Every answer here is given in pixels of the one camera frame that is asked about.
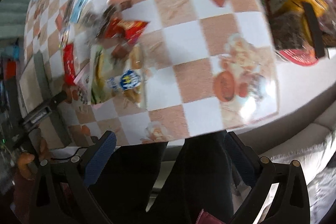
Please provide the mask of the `person's left hand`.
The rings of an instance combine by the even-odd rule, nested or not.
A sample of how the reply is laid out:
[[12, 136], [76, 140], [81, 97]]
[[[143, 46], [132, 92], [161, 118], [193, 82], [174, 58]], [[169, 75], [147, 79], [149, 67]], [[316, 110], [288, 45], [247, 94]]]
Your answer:
[[[33, 148], [39, 153], [39, 161], [51, 158], [48, 144], [45, 138], [42, 137], [42, 132], [40, 129], [35, 129], [31, 133], [29, 133], [29, 140], [33, 140], [33, 145], [35, 145]], [[30, 165], [34, 162], [35, 158], [36, 156], [34, 154], [28, 153], [26, 151], [21, 152], [18, 158], [17, 166], [19, 169], [19, 173], [26, 180], [33, 180], [35, 178], [36, 172], [33, 172], [30, 167]]]

